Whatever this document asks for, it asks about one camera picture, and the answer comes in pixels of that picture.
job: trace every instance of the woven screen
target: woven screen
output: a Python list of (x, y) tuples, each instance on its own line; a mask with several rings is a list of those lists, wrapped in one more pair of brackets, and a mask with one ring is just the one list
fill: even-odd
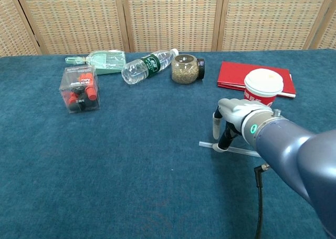
[(336, 49), (336, 10), (325, 30), (318, 48)]
[(210, 51), (217, 0), (128, 0), (135, 51)]
[(0, 56), (38, 53), (19, 12), (13, 0), (0, 0)]
[(302, 49), (322, 2), (229, 0), (221, 50)]
[(20, 0), (48, 54), (124, 50), (116, 0)]

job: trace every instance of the red notebook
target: red notebook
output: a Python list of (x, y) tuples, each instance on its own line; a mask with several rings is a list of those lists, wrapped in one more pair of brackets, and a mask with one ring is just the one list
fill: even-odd
[(296, 96), (296, 90), (288, 69), (278, 67), (266, 67), (251, 64), (241, 64), (234, 62), (222, 62), (218, 76), (217, 85), (222, 88), (231, 88), (236, 90), (244, 90), (245, 76), (254, 69), (266, 68), (277, 72), (283, 78), (283, 91), (279, 96), (291, 97)]

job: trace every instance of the plastic water bottle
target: plastic water bottle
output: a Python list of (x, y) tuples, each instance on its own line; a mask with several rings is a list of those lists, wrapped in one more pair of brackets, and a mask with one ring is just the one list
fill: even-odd
[(122, 78), (128, 84), (136, 84), (165, 69), (176, 55), (179, 55), (179, 51), (171, 49), (170, 51), (155, 51), (143, 58), (136, 59), (124, 65), (121, 72)]

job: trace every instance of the label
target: label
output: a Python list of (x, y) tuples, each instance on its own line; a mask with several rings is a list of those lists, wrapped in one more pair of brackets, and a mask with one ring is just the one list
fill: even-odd
[(276, 96), (272, 97), (262, 97), (253, 94), (250, 92), (248, 89), (245, 89), (244, 92), (244, 99), (249, 100), (249, 101), (260, 101), (261, 103), (265, 104), (266, 106), (271, 107), (272, 103), (274, 102)]
[(77, 85), (83, 85), (83, 84), (90, 84), (90, 79), (82, 79), (78, 82), (72, 82), (70, 83), (70, 86), (77, 86)]
[(154, 54), (149, 54), (143, 58), (140, 58), (147, 66), (148, 69), (148, 78), (155, 75), (158, 71), (160, 71), (161, 64), (159, 59)]

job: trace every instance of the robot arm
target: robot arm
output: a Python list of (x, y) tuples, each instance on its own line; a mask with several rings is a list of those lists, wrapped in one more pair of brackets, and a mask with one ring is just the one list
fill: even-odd
[(221, 131), (221, 119), (226, 120), (225, 131), (220, 141), (213, 145), (217, 152), (224, 152), (228, 149), (233, 139), (242, 134), (243, 120), (253, 111), (272, 112), (272, 109), (258, 101), (221, 99), (218, 102), (217, 110), (213, 114), (213, 136), (219, 138)]
[(336, 238), (336, 130), (314, 134), (257, 101), (221, 99), (213, 114), (213, 149), (224, 152), (243, 136), (271, 168), (315, 209), (325, 231)]

